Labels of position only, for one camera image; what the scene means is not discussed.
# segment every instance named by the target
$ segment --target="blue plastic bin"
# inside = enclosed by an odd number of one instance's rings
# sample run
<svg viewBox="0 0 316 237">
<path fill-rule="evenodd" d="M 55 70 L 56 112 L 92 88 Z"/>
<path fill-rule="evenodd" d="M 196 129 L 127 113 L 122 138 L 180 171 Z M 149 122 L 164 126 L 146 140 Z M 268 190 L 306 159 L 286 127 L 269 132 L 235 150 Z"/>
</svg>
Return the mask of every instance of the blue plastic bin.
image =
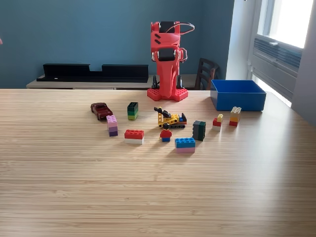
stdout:
<svg viewBox="0 0 316 237">
<path fill-rule="evenodd" d="M 252 80 L 212 80 L 211 98 L 218 111 L 262 111 L 266 92 Z"/>
</svg>

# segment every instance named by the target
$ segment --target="wooden chair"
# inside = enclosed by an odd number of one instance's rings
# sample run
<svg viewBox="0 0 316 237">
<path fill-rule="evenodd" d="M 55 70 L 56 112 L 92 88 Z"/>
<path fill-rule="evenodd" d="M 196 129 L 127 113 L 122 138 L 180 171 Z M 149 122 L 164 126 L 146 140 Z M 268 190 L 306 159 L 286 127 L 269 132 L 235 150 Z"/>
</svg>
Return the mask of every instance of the wooden chair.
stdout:
<svg viewBox="0 0 316 237">
<path fill-rule="evenodd" d="M 212 61 L 209 61 L 205 58 L 200 58 L 195 90 L 201 90 L 201 83 L 202 90 L 210 90 L 211 80 L 215 79 L 216 70 L 218 68 L 219 66 L 216 63 L 213 63 Z"/>
</svg>

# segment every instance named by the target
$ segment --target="stacked lego bricks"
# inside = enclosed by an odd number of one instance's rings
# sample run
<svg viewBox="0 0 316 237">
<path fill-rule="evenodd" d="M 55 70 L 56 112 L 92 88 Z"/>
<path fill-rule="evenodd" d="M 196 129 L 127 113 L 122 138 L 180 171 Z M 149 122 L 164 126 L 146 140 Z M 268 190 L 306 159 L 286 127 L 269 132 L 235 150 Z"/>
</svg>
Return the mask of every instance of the stacked lego bricks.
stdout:
<svg viewBox="0 0 316 237">
<path fill-rule="evenodd" d="M 194 153 L 196 151 L 196 141 L 194 138 L 176 138 L 174 140 L 177 153 Z"/>
<path fill-rule="evenodd" d="M 193 138 L 197 141 L 203 141 L 205 138 L 206 122 L 195 121 L 193 123 Z"/>
<path fill-rule="evenodd" d="M 130 144 L 144 144 L 144 131 L 142 130 L 126 130 L 124 134 L 125 143 Z"/>
<path fill-rule="evenodd" d="M 213 130 L 220 131 L 223 122 L 223 115 L 218 115 L 217 118 L 213 120 Z"/>
<path fill-rule="evenodd" d="M 233 107 L 232 111 L 231 111 L 231 117 L 229 120 L 229 125 L 230 126 L 235 126 L 237 127 L 239 120 L 240 120 L 240 112 L 241 112 L 241 108 L 240 107 Z"/>
<path fill-rule="evenodd" d="M 108 125 L 109 136 L 110 137 L 118 136 L 118 122 L 114 115 L 107 116 L 107 125 Z"/>
<path fill-rule="evenodd" d="M 131 102 L 127 107 L 128 120 L 136 120 L 138 117 L 138 102 Z"/>
</svg>

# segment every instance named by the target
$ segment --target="white wall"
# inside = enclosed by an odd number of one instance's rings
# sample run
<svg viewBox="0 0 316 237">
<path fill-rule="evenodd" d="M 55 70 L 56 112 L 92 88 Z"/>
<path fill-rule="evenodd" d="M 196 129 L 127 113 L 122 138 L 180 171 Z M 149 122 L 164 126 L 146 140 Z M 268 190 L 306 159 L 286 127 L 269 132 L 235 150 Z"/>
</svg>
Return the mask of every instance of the white wall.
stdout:
<svg viewBox="0 0 316 237">
<path fill-rule="evenodd" d="M 248 53 L 256 1 L 235 0 L 226 79 L 247 79 Z"/>
<path fill-rule="evenodd" d="M 316 0 L 296 79 L 292 109 L 316 126 Z"/>
</svg>

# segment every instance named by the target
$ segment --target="pink lego brick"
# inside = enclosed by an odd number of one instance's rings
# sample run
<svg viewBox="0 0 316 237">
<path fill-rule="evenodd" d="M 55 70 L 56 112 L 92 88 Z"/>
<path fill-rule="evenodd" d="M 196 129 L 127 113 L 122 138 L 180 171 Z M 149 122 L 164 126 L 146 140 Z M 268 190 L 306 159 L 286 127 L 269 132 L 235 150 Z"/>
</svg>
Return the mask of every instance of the pink lego brick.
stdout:
<svg viewBox="0 0 316 237">
<path fill-rule="evenodd" d="M 107 124 L 108 124 L 108 127 L 117 127 L 118 126 L 117 119 L 115 118 L 114 115 L 107 116 Z"/>
<path fill-rule="evenodd" d="M 195 147 L 188 147 L 188 148 L 177 148 L 177 153 L 194 153 L 196 151 Z"/>
</svg>

